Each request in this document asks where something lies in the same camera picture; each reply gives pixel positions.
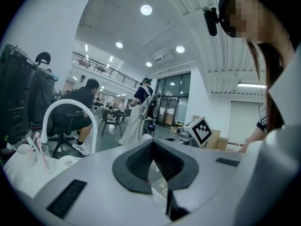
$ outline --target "white faucet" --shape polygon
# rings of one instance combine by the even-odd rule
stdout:
[[[41,142],[43,144],[46,144],[47,141],[48,141],[48,138],[47,138],[47,122],[48,122],[48,118],[49,118],[50,113],[52,112],[52,110],[54,108],[56,108],[58,105],[62,105],[62,104],[76,105],[79,108],[83,109],[83,111],[85,111],[88,114],[88,116],[90,117],[90,119],[92,121],[92,124],[93,124],[93,137],[92,137],[92,149],[91,149],[91,153],[95,153],[96,136],[97,136],[97,123],[96,123],[95,117],[93,116],[92,112],[88,109],[88,107],[86,107],[81,102],[78,102],[76,100],[61,99],[61,100],[55,101],[53,104],[50,105],[50,107],[48,107],[48,109],[46,110],[45,116],[44,116],[44,120],[43,120]]]

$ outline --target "balcony railing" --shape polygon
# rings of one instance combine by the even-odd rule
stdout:
[[[72,52],[72,63],[84,66],[85,68],[108,76],[135,89],[138,89],[140,86],[140,82],[132,79],[131,77],[128,77],[125,74],[120,73],[119,71],[114,70],[110,67],[107,67],[106,65],[99,63],[93,59],[87,59],[85,56],[75,52]]]

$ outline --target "white pants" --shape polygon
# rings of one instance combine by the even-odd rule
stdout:
[[[142,137],[143,128],[143,116],[140,114],[140,105],[136,105],[132,108],[131,117],[125,133],[119,144],[126,145],[132,142],[139,141]]]

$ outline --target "cup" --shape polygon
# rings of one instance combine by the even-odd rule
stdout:
[[[32,167],[34,165],[34,154],[30,148],[30,145],[22,144],[17,149],[18,156],[20,158],[19,162],[24,167]]]
[[[54,173],[55,168],[51,160],[48,146],[42,144],[41,148],[38,147],[38,157],[40,163],[43,165],[45,172],[50,174]]]

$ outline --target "black shirt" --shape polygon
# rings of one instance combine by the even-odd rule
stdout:
[[[147,86],[149,89],[150,95],[152,96],[152,93],[154,92],[151,87]],[[139,87],[139,89],[136,91],[134,98],[140,99],[140,104],[142,104],[145,99],[149,96],[149,94],[145,91],[143,87]]]
[[[82,104],[84,104],[86,107],[88,107],[90,109],[92,106],[92,102],[94,100],[94,95],[92,94],[92,91],[90,88],[81,87],[80,89],[71,91],[71,92],[63,95],[60,98],[60,100],[62,100],[62,99],[76,100],[78,102],[81,102]],[[56,108],[54,108],[53,115],[60,116],[62,114],[75,113],[77,111],[82,111],[82,109],[76,105],[64,104],[64,105],[59,105]]]

